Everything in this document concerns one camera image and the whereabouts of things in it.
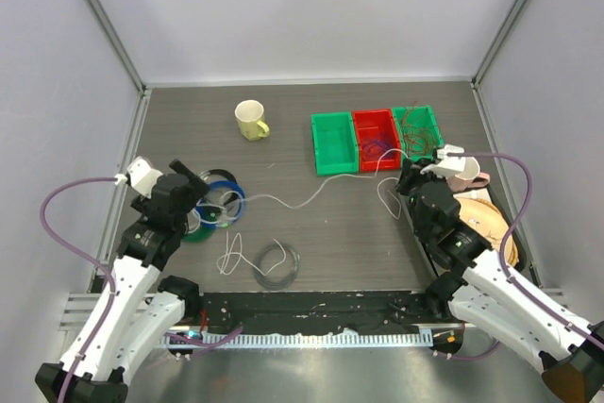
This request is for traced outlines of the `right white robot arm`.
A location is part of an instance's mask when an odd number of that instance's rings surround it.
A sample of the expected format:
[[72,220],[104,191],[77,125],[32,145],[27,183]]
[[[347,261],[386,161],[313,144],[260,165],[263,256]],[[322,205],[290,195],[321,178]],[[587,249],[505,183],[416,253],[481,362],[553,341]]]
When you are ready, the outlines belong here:
[[509,266],[461,217],[461,202],[430,170],[405,159],[396,190],[411,228],[443,269],[427,288],[426,309],[439,323],[468,322],[537,370],[563,402],[590,402],[603,387],[603,325],[591,323]]

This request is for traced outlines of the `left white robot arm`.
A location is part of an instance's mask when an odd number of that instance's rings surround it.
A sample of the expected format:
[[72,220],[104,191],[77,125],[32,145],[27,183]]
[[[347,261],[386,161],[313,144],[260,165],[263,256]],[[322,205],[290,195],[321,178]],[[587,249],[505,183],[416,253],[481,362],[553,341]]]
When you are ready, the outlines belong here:
[[59,361],[42,364],[35,376],[47,401],[125,401],[139,367],[171,326],[199,319],[198,284],[160,274],[210,187],[180,160],[169,167],[164,174],[137,157],[112,178],[137,192],[131,206],[141,216],[124,231],[113,267],[94,263],[106,284],[84,327]]

